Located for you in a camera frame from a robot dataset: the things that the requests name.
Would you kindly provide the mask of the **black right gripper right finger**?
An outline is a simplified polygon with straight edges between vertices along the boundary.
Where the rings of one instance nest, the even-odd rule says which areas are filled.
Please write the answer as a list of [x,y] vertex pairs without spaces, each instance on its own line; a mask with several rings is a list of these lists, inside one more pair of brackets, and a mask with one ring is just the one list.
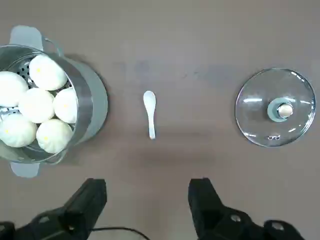
[[290,223],[271,219],[262,226],[240,210],[224,205],[208,178],[193,178],[188,204],[199,240],[302,240]]

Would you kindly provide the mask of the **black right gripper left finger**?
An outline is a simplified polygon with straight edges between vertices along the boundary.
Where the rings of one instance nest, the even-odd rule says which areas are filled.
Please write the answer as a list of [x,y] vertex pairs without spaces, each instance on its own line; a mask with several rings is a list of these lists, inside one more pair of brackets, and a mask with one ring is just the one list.
[[38,214],[16,228],[10,221],[0,223],[2,240],[86,240],[107,203],[104,179],[88,178],[59,208]]

